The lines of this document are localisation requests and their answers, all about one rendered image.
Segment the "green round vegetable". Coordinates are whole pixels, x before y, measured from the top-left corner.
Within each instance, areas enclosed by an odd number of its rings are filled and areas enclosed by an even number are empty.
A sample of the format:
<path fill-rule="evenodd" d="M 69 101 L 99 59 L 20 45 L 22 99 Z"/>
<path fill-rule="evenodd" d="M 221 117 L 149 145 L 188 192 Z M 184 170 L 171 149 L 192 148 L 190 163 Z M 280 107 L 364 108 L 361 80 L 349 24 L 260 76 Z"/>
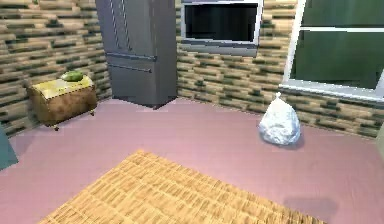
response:
<path fill-rule="evenodd" d="M 78 82 L 83 79 L 84 74 L 80 71 L 68 71 L 61 76 L 66 82 Z"/>

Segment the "teal blue furniture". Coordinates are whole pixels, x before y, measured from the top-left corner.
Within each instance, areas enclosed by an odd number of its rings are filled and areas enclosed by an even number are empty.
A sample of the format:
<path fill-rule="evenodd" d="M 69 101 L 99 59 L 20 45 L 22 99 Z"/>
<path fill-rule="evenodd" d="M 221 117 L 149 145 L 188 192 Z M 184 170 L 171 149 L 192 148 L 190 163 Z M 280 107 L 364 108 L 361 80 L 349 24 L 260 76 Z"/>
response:
<path fill-rule="evenodd" d="M 10 141 L 0 125 L 0 171 L 18 163 L 18 158 Z"/>

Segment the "woven straw floor mat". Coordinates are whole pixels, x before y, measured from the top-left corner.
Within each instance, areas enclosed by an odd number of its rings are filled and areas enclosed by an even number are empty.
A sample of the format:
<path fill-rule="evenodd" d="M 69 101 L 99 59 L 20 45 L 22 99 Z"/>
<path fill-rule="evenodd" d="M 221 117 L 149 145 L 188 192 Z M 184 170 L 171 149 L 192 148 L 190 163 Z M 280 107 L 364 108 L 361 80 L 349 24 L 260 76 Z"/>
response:
<path fill-rule="evenodd" d="M 326 224 L 137 151 L 38 224 Z"/>

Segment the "white tied garbage bag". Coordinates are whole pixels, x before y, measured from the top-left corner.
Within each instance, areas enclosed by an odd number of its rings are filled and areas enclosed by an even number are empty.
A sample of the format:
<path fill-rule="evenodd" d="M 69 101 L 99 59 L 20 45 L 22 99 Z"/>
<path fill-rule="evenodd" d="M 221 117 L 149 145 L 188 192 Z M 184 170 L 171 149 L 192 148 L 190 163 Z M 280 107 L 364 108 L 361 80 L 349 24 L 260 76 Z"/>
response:
<path fill-rule="evenodd" d="M 275 145 L 295 144 L 301 136 L 301 126 L 296 111 L 281 99 L 281 93 L 275 94 L 258 125 L 261 138 Z"/>

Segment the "grey fridge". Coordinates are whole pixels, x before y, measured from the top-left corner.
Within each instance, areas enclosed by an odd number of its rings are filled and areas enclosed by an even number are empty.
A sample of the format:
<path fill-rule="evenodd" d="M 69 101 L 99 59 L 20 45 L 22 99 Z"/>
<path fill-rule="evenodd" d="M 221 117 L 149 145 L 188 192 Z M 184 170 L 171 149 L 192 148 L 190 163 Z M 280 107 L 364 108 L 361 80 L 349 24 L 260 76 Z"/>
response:
<path fill-rule="evenodd" d="M 127 50 L 120 0 L 113 0 L 117 48 L 109 0 L 95 0 L 112 97 L 154 110 L 177 97 L 175 0 L 124 0 L 130 45 Z"/>

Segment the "large white framed window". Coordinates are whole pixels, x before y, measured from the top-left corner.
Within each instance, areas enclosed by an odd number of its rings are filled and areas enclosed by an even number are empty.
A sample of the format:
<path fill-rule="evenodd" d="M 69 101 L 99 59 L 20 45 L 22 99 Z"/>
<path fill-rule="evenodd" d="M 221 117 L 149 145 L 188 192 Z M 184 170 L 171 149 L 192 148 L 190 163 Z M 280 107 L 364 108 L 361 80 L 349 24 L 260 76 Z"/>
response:
<path fill-rule="evenodd" d="M 298 0 L 280 86 L 384 103 L 384 0 Z"/>

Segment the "brown wooden side table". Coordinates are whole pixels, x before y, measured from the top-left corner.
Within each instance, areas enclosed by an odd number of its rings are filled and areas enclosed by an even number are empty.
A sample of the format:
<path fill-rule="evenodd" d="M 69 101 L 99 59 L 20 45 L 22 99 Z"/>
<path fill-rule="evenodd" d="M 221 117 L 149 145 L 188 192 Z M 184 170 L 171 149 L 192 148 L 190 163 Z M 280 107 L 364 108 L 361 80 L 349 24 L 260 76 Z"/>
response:
<path fill-rule="evenodd" d="M 97 95 L 95 84 L 84 75 L 80 81 L 55 79 L 25 85 L 37 119 L 46 127 L 59 130 L 58 125 L 84 113 L 95 115 Z"/>

